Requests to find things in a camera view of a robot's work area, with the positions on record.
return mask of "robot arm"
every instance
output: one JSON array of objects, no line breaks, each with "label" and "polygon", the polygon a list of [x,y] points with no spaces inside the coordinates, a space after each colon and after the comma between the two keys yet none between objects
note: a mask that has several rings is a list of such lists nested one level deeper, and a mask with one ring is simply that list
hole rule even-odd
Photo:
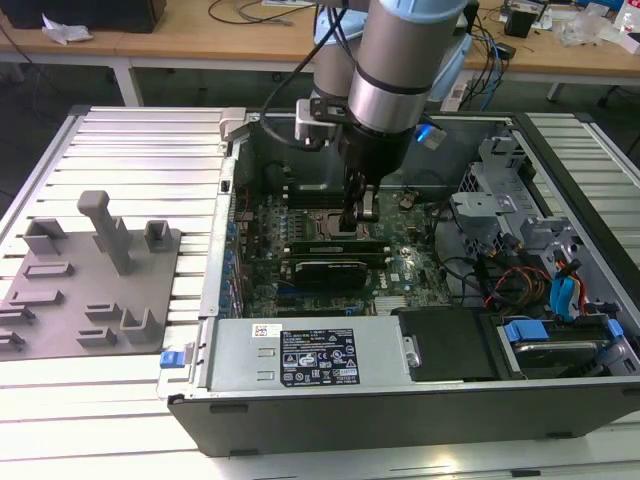
[{"label": "robot arm", "polygon": [[[346,167],[342,229],[378,220],[380,181],[402,164],[433,83],[442,77],[438,72],[466,3],[371,0],[357,62],[336,45],[323,48],[316,60],[319,98],[299,101],[296,136],[308,140],[323,126],[338,132],[338,151]],[[464,42],[466,50],[469,44]],[[346,99],[345,78],[351,80]],[[318,83],[325,87],[318,88]]]}]

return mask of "power supply label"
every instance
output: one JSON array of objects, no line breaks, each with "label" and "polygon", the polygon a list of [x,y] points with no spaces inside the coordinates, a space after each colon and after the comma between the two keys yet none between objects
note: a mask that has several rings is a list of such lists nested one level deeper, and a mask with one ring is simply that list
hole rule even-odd
[{"label": "power supply label", "polygon": [[353,330],[280,332],[280,382],[285,387],[322,387],[360,383]]}]

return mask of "wooden tabletop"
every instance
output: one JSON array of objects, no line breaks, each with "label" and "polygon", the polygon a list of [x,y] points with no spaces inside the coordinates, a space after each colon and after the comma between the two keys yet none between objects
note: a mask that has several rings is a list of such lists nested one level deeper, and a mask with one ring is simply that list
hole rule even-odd
[{"label": "wooden tabletop", "polygon": [[[125,34],[118,43],[118,55],[299,62],[313,48],[313,8],[288,15],[293,26],[227,25],[209,17],[211,1],[167,0],[165,14],[154,33]],[[234,11],[234,5],[242,3],[222,0],[213,13],[243,21]],[[256,5],[246,12],[266,17],[290,10]]]},{"label": "wooden tabletop", "polygon": [[[13,28],[7,18],[0,20],[5,31],[26,53],[66,53],[85,55],[115,55],[116,45],[124,35],[123,32],[91,32],[92,40],[71,42],[60,45],[40,30],[21,30]],[[15,51],[6,36],[0,32],[0,51]]]},{"label": "wooden tabletop", "polygon": [[[6,19],[3,25],[26,52],[299,62],[313,46],[313,8],[289,15],[287,18],[294,22],[293,26],[227,25],[209,17],[207,10],[211,1],[167,0],[165,13],[151,34],[92,32],[93,40],[68,46],[54,43],[38,30],[13,29]],[[237,21],[234,5],[238,2],[241,0],[222,0],[214,13]],[[640,56],[631,55],[610,42],[603,41],[599,46],[563,47],[553,33],[547,31],[538,34],[532,30],[527,38],[505,36],[504,25],[496,21],[498,13],[489,14],[489,10],[500,3],[501,0],[481,0],[479,15],[497,42],[517,49],[509,71],[640,77]],[[256,16],[288,10],[259,5],[247,9]],[[485,53],[478,41],[474,44],[465,68],[482,69]],[[0,35],[0,50],[12,48]]]},{"label": "wooden tabletop", "polygon": [[[501,0],[481,0],[478,16],[496,42],[506,43],[517,49],[509,64],[509,71],[640,77],[640,56],[631,55],[620,45],[611,42],[603,40],[602,44],[597,46],[563,47],[553,32],[533,29],[527,38],[506,36],[504,24],[497,21],[498,12],[491,12],[492,8],[501,3]],[[467,56],[465,68],[482,69],[485,55],[480,42],[474,40],[474,48]]]}]

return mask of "floor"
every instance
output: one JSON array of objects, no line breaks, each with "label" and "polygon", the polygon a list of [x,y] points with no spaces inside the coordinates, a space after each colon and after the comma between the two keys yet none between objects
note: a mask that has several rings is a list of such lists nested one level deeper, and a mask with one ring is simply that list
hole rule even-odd
[{"label": "floor", "polygon": [[[27,179],[42,152],[49,145],[58,125],[72,105],[122,105],[117,85],[107,68],[23,66],[26,80],[13,84],[0,80],[0,215]],[[276,86],[271,73],[220,72],[163,69],[137,71],[148,106],[247,106],[260,107]],[[640,133],[640,89],[611,95],[606,108],[598,99],[606,86],[571,85],[559,101],[545,96],[549,85],[504,82],[489,105],[496,112],[586,112],[604,131],[626,150]],[[292,108],[295,99],[308,96],[311,76],[295,79],[278,97],[275,107]],[[483,99],[472,102],[478,109]],[[640,146],[631,154],[640,165]]]}]

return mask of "motherboard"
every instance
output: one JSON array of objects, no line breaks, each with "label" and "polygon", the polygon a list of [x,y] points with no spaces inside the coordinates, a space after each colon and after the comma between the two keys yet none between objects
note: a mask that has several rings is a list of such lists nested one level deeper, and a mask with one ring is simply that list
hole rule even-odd
[{"label": "motherboard", "polygon": [[[339,208],[313,201],[302,203],[318,208],[294,208],[300,203],[266,195],[236,213],[244,317],[388,315],[400,307],[451,304],[431,258],[429,204],[417,192],[381,191],[380,222],[355,232],[340,231]],[[343,275],[323,285],[330,268]]]}]

